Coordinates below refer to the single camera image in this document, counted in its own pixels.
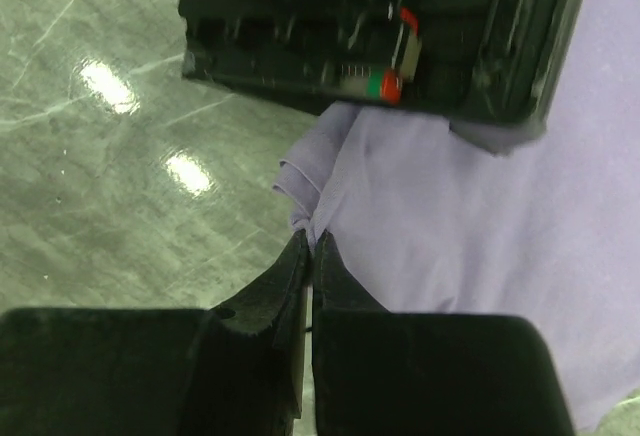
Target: towel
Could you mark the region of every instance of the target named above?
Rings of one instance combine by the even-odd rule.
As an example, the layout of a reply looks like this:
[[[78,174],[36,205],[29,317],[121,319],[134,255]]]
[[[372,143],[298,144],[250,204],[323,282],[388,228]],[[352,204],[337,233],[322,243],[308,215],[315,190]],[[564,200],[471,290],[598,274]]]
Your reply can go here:
[[[583,1],[547,132],[509,156],[338,103],[275,189],[389,310],[531,321],[578,429],[640,387],[640,0]]]

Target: black case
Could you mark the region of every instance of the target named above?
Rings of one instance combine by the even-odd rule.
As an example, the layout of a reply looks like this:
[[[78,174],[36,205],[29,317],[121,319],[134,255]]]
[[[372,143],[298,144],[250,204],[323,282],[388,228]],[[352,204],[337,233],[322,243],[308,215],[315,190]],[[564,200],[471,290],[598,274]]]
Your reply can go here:
[[[544,121],[582,0],[180,0],[187,78],[318,114],[336,98],[320,62],[376,60],[340,44],[391,5],[418,19],[422,51],[396,106],[502,127]],[[372,27],[375,33],[386,31]],[[292,34],[301,35],[298,39]]]

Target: open toolbox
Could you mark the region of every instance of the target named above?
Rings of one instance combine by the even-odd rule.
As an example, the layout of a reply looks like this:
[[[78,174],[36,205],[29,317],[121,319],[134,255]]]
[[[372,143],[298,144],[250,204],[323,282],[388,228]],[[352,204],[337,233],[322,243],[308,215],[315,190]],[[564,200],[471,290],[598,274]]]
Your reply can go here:
[[[582,0],[180,0],[186,78],[318,114],[336,100],[544,121]]]

